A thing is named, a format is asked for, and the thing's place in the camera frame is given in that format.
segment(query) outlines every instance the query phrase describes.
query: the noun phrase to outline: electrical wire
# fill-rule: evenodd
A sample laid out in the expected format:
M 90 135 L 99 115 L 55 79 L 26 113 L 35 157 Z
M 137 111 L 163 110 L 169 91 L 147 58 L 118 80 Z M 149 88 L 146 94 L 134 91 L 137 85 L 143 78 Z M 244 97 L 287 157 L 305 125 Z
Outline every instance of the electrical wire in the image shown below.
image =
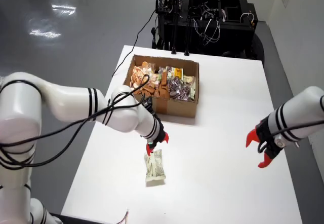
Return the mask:
M 146 25 L 150 22 L 150 20 L 151 20 L 152 16 L 154 15 L 154 13 L 155 13 L 155 9 L 154 9 L 153 13 L 151 14 L 149 20 L 145 23 L 145 25 L 142 27 L 142 29 L 137 33 L 136 40 L 135 40 L 135 43 L 134 43 L 134 45 L 133 45 L 132 50 L 131 50 L 131 51 L 130 51 L 126 56 L 125 56 L 125 58 L 124 58 L 123 61 L 120 63 L 120 65 L 118 65 L 118 67 L 116 68 L 116 70 L 114 71 L 114 73 L 112 74 L 111 77 L 113 77 L 113 76 L 115 75 L 115 73 L 117 72 L 117 70 L 119 69 L 119 67 L 120 67 L 120 66 L 125 62 L 125 59 L 128 57 L 128 55 L 130 55 L 130 54 L 133 52 L 133 50 L 134 50 L 134 48 L 135 48 L 135 46 L 136 46 L 136 43 L 137 43 L 137 40 L 138 40 L 138 36 L 139 36 L 139 34 L 142 32 L 142 30 L 144 30 L 144 28 L 146 27 Z
M 56 130 L 52 133 L 49 133 L 49 134 L 46 134 L 46 135 L 40 135 L 40 136 L 37 136 L 37 137 L 33 137 L 33 138 L 29 138 L 29 139 L 25 139 L 25 140 L 21 140 L 21 141 L 18 141 L 18 142 L 13 142 L 13 143 L 8 143 L 8 144 L 5 144 L 5 143 L 0 143 L 0 151 L 4 154 L 4 156 L 10 161 L 11 165 L 14 165 L 14 166 L 20 166 L 20 167 L 40 167 L 40 166 L 44 166 L 54 160 L 56 160 L 57 158 L 59 158 L 69 147 L 70 145 L 72 144 L 72 142 L 74 141 L 74 139 L 76 138 L 77 134 L 79 133 L 79 131 L 81 130 L 81 128 L 84 126 L 84 124 L 88 121 L 90 121 L 91 119 L 93 118 L 96 118 L 100 115 L 103 115 L 103 114 L 106 114 L 107 112 L 113 112 L 114 110 L 116 109 L 121 109 L 121 108 L 132 108 L 132 107 L 137 107 L 139 106 L 140 104 L 142 104 L 142 102 L 144 101 L 145 99 L 145 96 L 142 97 L 142 99 L 140 100 L 139 103 L 136 103 L 134 105 L 128 105 L 128 106 L 115 106 L 117 103 L 119 103 L 120 101 L 124 100 L 126 97 L 132 95 L 135 91 L 137 90 L 140 90 L 143 86 L 145 86 L 148 81 L 149 81 L 149 75 L 144 75 L 144 77 L 147 77 L 147 80 L 145 83 L 143 83 L 142 85 L 140 85 L 139 87 L 137 87 L 136 89 L 126 93 L 124 96 L 122 96 L 121 98 L 119 98 L 118 100 L 114 100 L 113 103 L 111 105 L 109 105 L 108 107 L 96 112 L 95 114 L 92 114 L 90 115 L 89 117 L 83 119 L 83 120 L 78 120 L 78 121 L 75 121 L 67 126 L 65 126 L 64 128 L 60 129 L 60 130 Z M 17 161 L 16 159 L 14 159 L 12 156 L 10 156 L 10 153 L 7 152 L 4 148 L 5 147 L 13 147 L 13 146 L 17 146 L 17 145 L 22 145 L 22 144 L 25 144 L 25 143 L 28 143 L 28 142 L 32 142 L 32 141 L 35 141 L 35 140 L 38 140 L 38 139 L 42 139 L 42 138 L 46 138 L 46 137 L 49 137 L 49 136 L 52 136 L 54 134 L 58 134 L 64 130 L 66 130 L 67 128 L 75 125 L 75 124 L 78 124 L 78 123 L 81 123 L 79 125 L 79 127 L 76 129 L 76 131 L 74 132 L 73 136 L 71 137 L 70 141 L 67 143 L 67 145 L 59 152 L 57 153 L 56 155 L 54 155 L 53 157 L 49 158 L 48 160 L 46 161 L 43 161 L 43 162 L 40 162 L 40 163 L 35 163 L 35 164 L 27 164 L 25 163 L 24 161 L 22 162 L 19 162 Z
M 298 124 L 298 125 L 295 125 L 295 126 L 291 126 L 291 127 L 287 127 L 287 128 L 285 128 L 285 129 L 281 129 L 281 130 L 275 131 L 275 132 L 273 132 L 273 133 L 269 136 L 269 138 L 271 138 L 271 137 L 275 137 L 276 135 L 281 134 L 281 133 L 284 133 L 284 132 L 287 132 L 287 131 L 291 131 L 291 130 L 295 130 L 295 129 L 307 128 L 307 127 L 316 126 L 316 125 L 321 125 L 321 124 L 324 124 L 324 120 L 320 120 L 320 121 L 313 121 L 313 122 L 303 123 L 303 124 Z M 261 147 L 263 144 L 264 144 L 264 142 L 259 143 L 259 145 L 258 145 L 258 153 L 262 153 L 262 152 L 264 152 L 264 150 L 267 148 L 267 143 L 265 143 L 264 146 Z
M 218 30 L 218 37 L 217 37 L 216 40 L 214 40 L 214 35 L 215 35 L 215 33 L 216 33 L 217 30 Z M 204 44 L 204 46 L 206 46 L 209 42 L 212 42 L 212 43 L 216 43 L 216 42 L 218 42 L 220 36 L 221 36 L 221 30 L 220 30 L 219 21 L 217 21 L 217 27 L 216 27 L 216 29 L 215 29 L 215 31 L 214 31 L 214 34 L 213 34 L 212 38 L 210 38 L 210 39 L 208 40 L 208 42 L 207 42 L 206 44 Z
M 248 15 L 249 17 L 250 17 L 250 15 L 252 15 L 252 21 L 251 21 L 251 24 L 253 23 L 253 21 L 254 21 L 254 14 L 253 14 L 253 13 L 243 13 L 243 14 L 241 15 L 241 17 L 239 18 L 239 22 L 240 22 L 240 23 L 241 23 L 241 19 L 242 19 L 243 15 Z
M 307 128 L 307 127 L 316 126 L 316 125 L 320 125 L 320 124 L 324 124 L 324 120 L 313 121 L 313 122 L 309 122 L 309 123 L 303 123 L 303 124 L 298 124 L 298 125 L 295 125 L 295 126 L 287 127 L 285 129 L 281 129 L 281 130 L 278 130 L 278 131 L 272 133 L 271 137 L 274 137 L 274 136 L 276 136 L 278 134 L 281 134 L 281 133 L 284 133 L 286 131 L 291 131 L 291 130 L 294 130 L 294 129 Z
M 193 18 L 192 18 L 192 20 L 194 21 L 194 25 L 193 25 L 193 27 L 194 27 L 196 33 L 199 35 L 199 37 L 203 37 L 204 40 L 205 40 L 205 39 L 208 40 L 208 42 L 207 42 L 206 44 L 203 44 L 204 46 L 206 46 L 209 42 L 211 42 L 211 43 L 216 43 L 216 42 L 218 42 L 218 40 L 219 40 L 219 38 L 220 38 L 220 35 L 221 35 L 221 33 L 220 33 L 220 24 L 219 24 L 219 21 L 217 21 L 217 27 L 216 27 L 216 29 L 215 29 L 215 31 L 214 31 L 213 36 L 210 38 L 208 35 L 206 35 L 206 31 L 207 31 L 208 25 L 209 25 L 209 23 L 210 23 L 211 20 L 209 21 L 209 23 L 208 23 L 208 25 L 207 25 L 207 27 L 206 27 L 206 29 L 205 29 L 205 32 L 202 32 L 202 33 L 199 33 L 199 31 L 198 31 L 198 29 L 197 29 L 198 24 L 197 24 L 196 20 L 193 19 Z M 215 38 L 214 38 L 214 35 L 215 35 L 215 33 L 216 33 L 217 30 L 218 30 L 218 37 L 215 39 Z
M 116 223 L 116 224 L 122 224 L 124 221 L 125 221 L 125 224 L 127 224 L 128 214 L 129 214 L 129 211 L 127 210 L 125 216 L 123 217 L 123 219 L 120 222 Z

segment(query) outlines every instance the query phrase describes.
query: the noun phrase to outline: cable bundle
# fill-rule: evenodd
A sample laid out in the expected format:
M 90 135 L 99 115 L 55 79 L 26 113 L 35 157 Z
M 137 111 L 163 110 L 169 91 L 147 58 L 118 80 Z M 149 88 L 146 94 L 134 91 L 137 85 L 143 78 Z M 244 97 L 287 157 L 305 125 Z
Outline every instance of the cable bundle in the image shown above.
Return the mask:
M 57 158 L 59 158 L 72 144 L 72 142 L 74 141 L 74 139 L 76 138 L 77 134 L 79 133 L 79 131 L 81 130 L 81 128 L 84 126 L 84 124 L 86 124 L 86 122 L 88 121 L 91 121 L 92 119 L 100 116 L 100 115 L 105 115 L 107 116 L 107 114 L 109 112 L 111 112 L 111 114 L 113 113 L 114 110 L 116 109 L 122 109 L 122 108 L 132 108 L 132 107 L 137 107 L 139 106 L 140 104 L 142 104 L 142 102 L 144 101 L 145 99 L 145 96 L 142 97 L 142 99 L 140 100 L 139 103 L 137 104 L 134 104 L 134 105 L 129 105 L 129 106 L 115 106 L 117 103 L 119 103 L 120 101 L 124 100 L 126 97 L 132 95 L 135 91 L 138 91 L 140 90 L 143 86 L 145 86 L 148 81 L 149 81 L 149 75 L 145 75 L 145 77 L 147 77 L 147 80 L 145 80 L 146 82 L 142 85 L 140 85 L 138 88 L 132 90 L 131 92 L 125 94 L 123 97 L 119 98 L 118 100 L 113 100 L 113 102 L 110 104 L 110 101 L 108 102 L 108 107 L 96 112 L 95 114 L 92 114 L 91 116 L 85 118 L 85 119 L 81 119 L 81 120 L 78 120 L 78 121 L 75 121 L 73 123 L 70 123 L 68 124 L 67 126 L 65 126 L 64 128 L 62 129 L 59 129 L 59 130 L 56 130 L 56 131 L 53 131 L 51 133 L 47 133 L 47 134 L 44 134 L 44 135 L 40 135 L 40 136 L 37 136 L 37 137 L 33 137 L 33 138 L 29 138 L 29 139 L 25 139 L 25 140 L 21 140 L 21 141 L 17 141 L 17 142 L 13 142 L 13 143 L 0 143 L 0 151 L 2 152 L 2 154 L 9 160 L 5 160 L 3 159 L 2 157 L 0 157 L 0 164 L 3 166 L 2 162 L 6 162 L 7 164 L 11 165 L 12 167 L 7 167 L 8 169 L 10 170 L 20 170 L 24 167 L 40 167 L 40 166 L 44 166 L 54 160 L 56 160 Z M 46 161 L 43 161 L 43 162 L 40 162 L 40 163 L 30 163 L 32 162 L 33 160 L 33 155 L 31 157 L 31 159 L 27 159 L 25 161 L 22 161 L 22 162 L 19 162 L 17 161 L 15 158 L 13 158 L 11 156 L 11 153 L 6 151 L 7 148 L 9 147 L 14 147 L 14 146 L 18 146 L 18 145 L 23 145 L 23 144 L 26 144 L 26 143 L 29 143 L 29 142 L 32 142 L 32 141 L 35 141 L 35 140 L 38 140 L 38 139 L 43 139 L 43 138 L 47 138 L 47 137 L 50 137 L 50 136 L 53 136 L 53 135 L 56 135 L 58 133 L 61 133 L 63 132 L 64 130 L 76 125 L 76 124 L 80 124 L 78 126 L 78 128 L 76 129 L 75 133 L 72 135 L 70 141 L 67 143 L 67 145 L 59 152 L 57 153 L 56 155 L 54 155 L 53 157 L 49 158 L 48 160 Z

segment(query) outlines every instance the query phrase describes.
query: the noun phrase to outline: black cable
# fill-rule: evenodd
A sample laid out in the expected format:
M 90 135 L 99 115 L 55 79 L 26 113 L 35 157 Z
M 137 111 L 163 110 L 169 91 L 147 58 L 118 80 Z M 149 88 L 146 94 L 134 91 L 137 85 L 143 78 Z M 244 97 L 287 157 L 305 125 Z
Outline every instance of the black cable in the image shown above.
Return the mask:
M 115 109 L 121 109 L 121 108 L 132 108 L 132 107 L 137 107 L 140 104 L 142 104 L 142 102 L 144 101 L 144 98 L 141 99 L 141 101 L 137 104 L 134 105 L 129 105 L 129 106 L 117 106 L 114 107 L 111 111 L 115 110 Z M 74 139 L 76 138 L 77 134 L 79 133 L 79 131 L 81 130 L 81 128 L 84 126 L 84 124 L 88 121 L 88 119 L 85 119 L 80 125 L 79 127 L 76 129 L 75 133 L 73 134 L 73 136 L 71 137 L 70 141 L 66 144 L 66 146 L 56 155 L 54 155 L 53 157 L 49 158 L 46 161 L 40 162 L 40 163 L 32 163 L 32 164 L 25 164 L 24 162 L 19 162 L 16 159 L 14 159 L 13 157 L 11 157 L 4 149 L 3 147 L 0 147 L 0 151 L 4 154 L 4 156 L 6 158 L 8 158 L 12 163 L 14 163 L 15 165 L 21 166 L 21 167 L 41 167 L 44 166 L 46 164 L 51 163 L 52 161 L 56 160 L 57 158 L 59 158 L 72 144 L 72 142 L 74 141 Z
M 290 130 L 294 130 L 294 129 L 307 128 L 307 127 L 316 126 L 316 125 L 320 125 L 320 124 L 324 124 L 324 120 L 314 121 L 314 122 L 309 122 L 309 123 L 304 123 L 304 124 L 298 124 L 298 125 L 295 125 L 295 126 L 292 126 L 292 127 L 281 129 L 281 130 L 278 130 L 278 131 L 272 133 L 270 135 L 270 137 L 275 137 L 276 135 L 284 133 L 286 131 L 290 131 Z M 264 150 L 267 148 L 267 143 L 263 147 L 261 147 L 262 144 L 263 144 L 263 142 L 259 143 L 259 145 L 258 145 L 258 153 L 264 152 Z
M 144 30 L 144 28 L 146 27 L 146 25 L 150 22 L 150 20 L 151 20 L 152 16 L 154 15 L 154 13 L 155 13 L 155 9 L 154 9 L 153 13 L 151 14 L 149 20 L 145 23 L 145 25 L 142 27 L 142 29 L 137 33 L 136 40 L 135 40 L 135 43 L 133 45 L 132 50 L 126 55 L 126 57 L 123 59 L 123 61 L 120 63 L 120 65 L 118 65 L 118 67 L 116 68 L 116 70 L 114 71 L 114 73 L 112 74 L 111 77 L 113 77 L 115 75 L 115 73 L 117 72 L 117 70 L 119 69 L 119 67 L 125 62 L 125 59 L 128 57 L 128 55 L 130 55 L 133 52 L 133 50 L 134 50 L 134 48 L 136 46 L 136 43 L 137 43 L 139 34 L 142 32 L 142 30 Z
M 52 132 L 52 133 L 46 134 L 47 137 L 49 137 L 49 136 L 52 136 L 52 135 L 57 134 L 57 133 L 59 133 L 59 132 L 62 132 L 63 130 L 66 130 L 67 128 L 69 128 L 69 127 L 71 127 L 71 126 L 73 126 L 73 125 L 75 125 L 75 124 L 78 124 L 78 123 L 82 122 L 82 123 L 79 125 L 79 127 L 76 129 L 75 133 L 73 134 L 73 136 L 71 137 L 71 139 L 70 139 L 70 141 L 67 143 L 67 145 L 66 145 L 66 146 L 65 146 L 65 147 L 64 147 L 64 148 L 63 148 L 59 153 L 57 153 L 56 155 L 54 155 L 54 156 L 51 157 L 50 159 L 48 159 L 48 160 L 46 160 L 46 161 L 43 161 L 43 162 L 40 162 L 40 163 L 35 163 L 35 164 L 25 164 L 24 162 L 19 162 L 19 161 L 17 161 L 16 159 L 14 159 L 13 157 L 11 157 L 10 154 L 9 154 L 7 151 L 5 151 L 5 150 L 4 150 L 4 147 L 3 147 L 3 146 L 5 146 L 5 147 L 12 147 L 12 146 L 16 146 L 16 145 L 21 145 L 21 144 L 24 144 L 24 143 L 28 143 L 28 142 L 31 142 L 31 141 L 35 141 L 35 140 L 40 139 L 40 138 L 46 138 L 45 135 L 41 135 L 41 136 L 38 136 L 38 137 L 33 137 L 33 138 L 29 138 L 29 139 L 26 139 L 26 140 L 22 140 L 22 141 L 14 142 L 14 143 L 9 143 L 9 144 L 0 143 L 0 145 L 1 145 L 1 146 L 0 146 L 0 151 L 4 154 L 4 156 L 5 156 L 6 158 L 8 158 L 8 159 L 13 163 L 13 165 L 17 165 L 17 166 L 21 166 L 21 167 L 39 167 L 39 166 L 44 166 L 44 165 L 46 165 L 46 164 L 48 164 L 48 163 L 50 163 L 50 162 L 56 160 L 57 158 L 59 158 L 59 157 L 60 157 L 60 156 L 61 156 L 61 155 L 62 155 L 62 154 L 63 154 L 63 153 L 64 153 L 64 152 L 65 152 L 65 151 L 70 147 L 70 145 L 72 144 L 72 142 L 73 142 L 74 139 L 76 138 L 77 134 L 79 133 L 79 131 L 81 130 L 81 128 L 83 127 L 83 125 L 84 125 L 87 121 L 89 121 L 89 120 L 91 120 L 91 119 L 93 119 L 93 118 L 95 118 L 95 117 L 97 117 L 97 116 L 103 115 L 103 114 L 105 114 L 107 111 L 111 111 L 111 113 L 112 113 L 112 111 L 114 111 L 115 109 L 137 107 L 137 106 L 139 106 L 140 104 L 142 104 L 142 102 L 144 101 L 145 97 L 142 97 L 141 101 L 140 101 L 139 103 L 137 103 L 137 104 L 134 104 L 134 105 L 128 105 L 128 106 L 117 106 L 117 107 L 114 107 L 114 105 L 116 105 L 118 102 L 124 100 L 126 97 L 132 95 L 135 91 L 140 90 L 143 86 L 145 86 L 145 85 L 148 83 L 148 81 L 149 81 L 149 75 L 146 74 L 146 75 L 144 75 L 144 77 L 147 77 L 147 81 L 146 81 L 144 84 L 142 84 L 142 85 L 140 85 L 138 88 L 136 88 L 136 89 L 134 89 L 134 90 L 128 92 L 127 94 L 125 94 L 125 95 L 124 95 L 123 97 L 121 97 L 120 99 L 114 101 L 114 102 L 113 102 L 111 105 L 109 105 L 108 107 L 106 107 L 106 108 L 104 108 L 104 109 L 102 109 L 102 110 L 96 112 L 95 114 L 92 114 L 91 116 L 89 116 L 89 117 L 86 118 L 86 119 L 75 121 L 75 122 L 73 122 L 73 123 L 71 123 L 71 124 L 65 126 L 64 128 L 60 129 L 60 130 L 57 130 L 57 131 L 54 131 L 54 132 Z
M 103 115 L 103 114 L 105 114 L 107 112 L 107 110 L 109 110 L 110 108 L 112 108 L 115 104 L 119 103 L 120 101 L 124 100 L 126 97 L 130 96 L 131 94 L 133 94 L 135 91 L 138 91 L 143 86 L 145 86 L 148 83 L 150 76 L 147 75 L 147 74 L 145 74 L 144 77 L 148 77 L 147 81 L 144 84 L 140 85 L 139 87 L 137 87 L 133 91 L 130 91 L 129 93 L 125 94 L 123 97 L 121 97 L 120 99 L 118 99 L 117 101 L 115 101 L 114 103 L 112 103 L 111 105 L 109 105 L 108 107 L 99 110 L 95 114 L 92 114 L 92 115 L 90 115 L 89 117 L 87 117 L 85 119 L 81 119 L 81 120 L 72 122 L 72 123 L 68 124 L 67 126 L 63 127 L 62 129 L 53 131 L 51 133 L 43 134 L 43 135 L 40 135 L 40 136 L 36 136 L 36 137 L 32 137 L 32 138 L 20 140 L 20 141 L 17 141 L 17 142 L 12 142 L 12 143 L 1 143 L 0 142 L 0 147 L 13 147 L 13 146 L 18 146 L 18 145 L 22 145 L 22 144 L 25 144 L 25 143 L 29 143 L 29 142 L 32 142 L 32 141 L 35 141 L 35 140 L 38 140 L 38 139 L 47 138 L 47 137 L 53 136 L 55 134 L 61 133 L 62 131 L 66 130 L 66 129 L 68 129 L 68 128 L 76 125 L 76 124 L 82 123 L 84 120 L 90 120 L 90 119 L 92 119 L 94 117 Z
M 294 129 L 307 128 L 307 127 L 316 126 L 316 125 L 320 125 L 320 124 L 324 124 L 324 120 L 314 121 L 314 122 L 309 122 L 309 123 L 304 123 L 304 124 L 298 124 L 296 126 L 292 126 L 292 127 L 288 127 L 288 128 L 285 128 L 285 129 L 281 129 L 281 130 L 278 130 L 278 131 L 272 133 L 271 134 L 271 137 L 274 137 L 277 134 L 281 134 L 281 133 L 284 133 L 286 131 L 290 131 L 290 130 L 294 130 Z

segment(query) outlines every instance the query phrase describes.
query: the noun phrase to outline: snack bar wrapper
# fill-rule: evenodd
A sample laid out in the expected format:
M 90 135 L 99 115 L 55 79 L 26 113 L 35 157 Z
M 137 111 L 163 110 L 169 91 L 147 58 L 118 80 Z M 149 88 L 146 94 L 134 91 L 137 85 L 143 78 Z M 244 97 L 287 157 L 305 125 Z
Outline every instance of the snack bar wrapper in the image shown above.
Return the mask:
M 182 68 L 174 68 L 174 67 L 167 66 L 166 70 L 168 72 L 168 80 L 173 79 L 174 77 L 179 77 L 181 80 L 183 80 Z
M 145 154 L 144 159 L 147 169 L 146 182 L 153 180 L 163 180 L 166 178 L 162 166 L 162 150 L 153 151 L 150 157 Z

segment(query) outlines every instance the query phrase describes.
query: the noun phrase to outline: brown tape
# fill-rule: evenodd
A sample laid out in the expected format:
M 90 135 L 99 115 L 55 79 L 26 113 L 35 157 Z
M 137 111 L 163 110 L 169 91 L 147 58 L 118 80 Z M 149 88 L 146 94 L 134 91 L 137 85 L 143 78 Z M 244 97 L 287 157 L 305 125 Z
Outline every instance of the brown tape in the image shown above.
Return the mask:
M 167 114 L 168 111 L 168 101 L 157 99 L 156 100 L 156 112 L 159 114 Z

